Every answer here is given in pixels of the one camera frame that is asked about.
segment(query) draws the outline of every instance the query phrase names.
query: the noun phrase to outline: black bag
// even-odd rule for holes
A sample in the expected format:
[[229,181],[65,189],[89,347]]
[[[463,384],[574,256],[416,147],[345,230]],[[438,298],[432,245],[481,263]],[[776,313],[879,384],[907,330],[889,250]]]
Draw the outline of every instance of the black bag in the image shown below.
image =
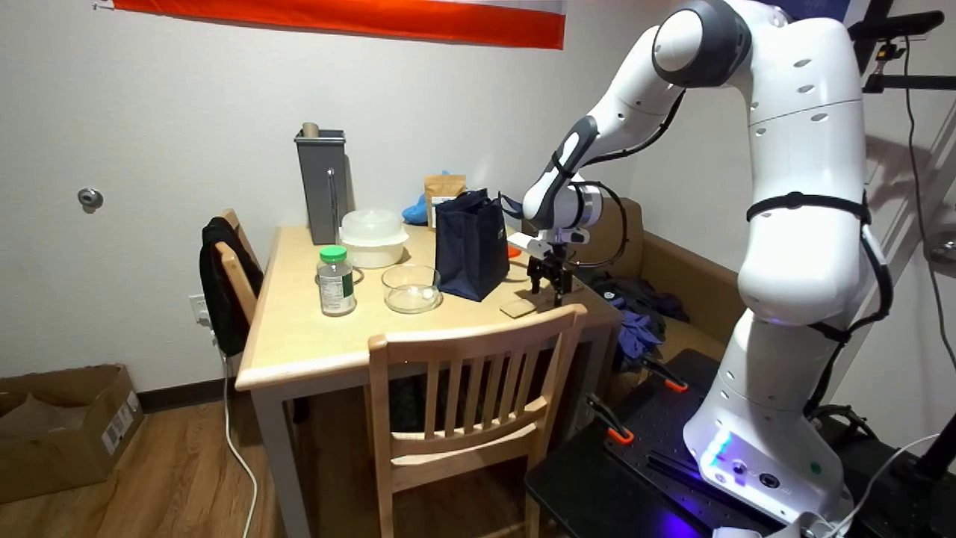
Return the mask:
[[507,274],[501,206],[486,191],[466,191],[437,206],[437,283],[481,301]]

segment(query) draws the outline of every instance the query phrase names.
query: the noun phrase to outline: water bottle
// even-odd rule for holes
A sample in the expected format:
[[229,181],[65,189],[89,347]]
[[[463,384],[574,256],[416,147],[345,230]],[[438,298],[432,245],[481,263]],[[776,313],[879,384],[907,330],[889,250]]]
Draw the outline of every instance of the water bottle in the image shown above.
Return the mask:
[[345,263],[348,250],[344,245],[322,245],[320,248],[320,307],[326,317],[344,317],[354,310],[354,278],[351,266]]

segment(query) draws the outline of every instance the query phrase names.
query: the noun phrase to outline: wooden floor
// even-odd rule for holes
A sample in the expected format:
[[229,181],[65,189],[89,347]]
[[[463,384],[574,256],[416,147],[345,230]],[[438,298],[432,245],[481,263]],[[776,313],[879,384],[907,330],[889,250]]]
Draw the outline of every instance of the wooden floor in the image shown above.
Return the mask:
[[[314,398],[302,437],[322,538],[372,538],[372,474],[360,390]],[[280,538],[274,486],[244,401],[239,452],[259,481],[254,538]],[[398,534],[520,538],[522,466],[438,481],[398,495]],[[239,538],[251,483],[221,434],[221,404],[150,413],[112,474],[91,486],[0,505],[0,538]]]

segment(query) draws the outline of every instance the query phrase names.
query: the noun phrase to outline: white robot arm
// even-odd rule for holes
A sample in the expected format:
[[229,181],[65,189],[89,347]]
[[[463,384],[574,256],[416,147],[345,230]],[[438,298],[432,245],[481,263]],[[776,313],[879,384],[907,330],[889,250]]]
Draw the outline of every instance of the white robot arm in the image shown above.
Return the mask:
[[852,510],[841,466],[803,417],[828,357],[885,266],[862,203],[862,112],[852,38],[838,20],[788,20],[755,0],[692,0],[638,35],[607,96],[568,132],[522,211],[562,248],[596,217],[577,171],[647,147],[686,85],[734,85],[752,144],[750,236],[738,272],[746,301],[685,444],[699,474],[808,534],[838,534]]

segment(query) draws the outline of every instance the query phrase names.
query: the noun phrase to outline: black cable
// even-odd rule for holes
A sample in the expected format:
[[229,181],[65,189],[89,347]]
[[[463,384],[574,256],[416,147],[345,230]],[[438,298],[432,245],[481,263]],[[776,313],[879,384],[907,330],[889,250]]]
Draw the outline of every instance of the black cable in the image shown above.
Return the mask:
[[[907,58],[910,58],[910,38],[904,35],[904,54],[901,54],[901,75],[907,78]],[[910,85],[901,88],[904,96],[904,115],[907,115],[907,138],[904,138],[904,147],[907,147],[907,168],[913,172],[913,203],[916,203],[916,230],[919,230],[919,242],[927,248],[927,215],[924,215],[924,184],[919,184],[919,171],[916,171],[916,150],[913,150],[913,132],[916,132],[916,118],[913,118],[913,99],[910,99]],[[932,263],[927,259],[927,272],[928,272],[928,287],[932,287],[932,298],[935,298],[935,320],[938,320],[938,338],[956,368],[956,353],[953,353],[953,344],[949,344],[949,333],[946,333],[946,310],[943,310],[943,301],[941,301],[941,293],[938,293],[938,278],[932,272]]]
[[686,93],[680,93],[680,96],[676,99],[676,105],[667,111],[667,118],[661,123],[661,129],[655,132],[655,138],[647,138],[647,139],[638,144],[638,147],[623,147],[620,153],[596,154],[596,157],[586,162],[581,168],[596,165],[596,162],[616,162],[616,157],[634,154],[634,153],[658,144],[658,139],[662,138],[662,132],[668,129],[668,123],[677,115],[685,96],[686,96]]
[[607,191],[607,194],[616,200],[617,215],[620,215],[617,250],[616,250],[608,259],[595,263],[595,266],[586,266],[586,269],[607,269],[607,266],[613,266],[616,259],[620,259],[620,253],[623,253],[623,248],[626,248],[626,242],[631,242],[623,200],[620,200],[608,184],[595,181],[595,178],[586,178],[586,181],[568,181],[568,184],[574,184],[577,191],[580,191],[580,189],[586,189],[586,184],[595,184],[595,189]]
[[841,444],[859,441],[859,438],[879,438],[874,429],[865,423],[865,416],[856,416],[852,407],[816,407],[808,413],[819,428],[834,423],[829,444],[838,452]]

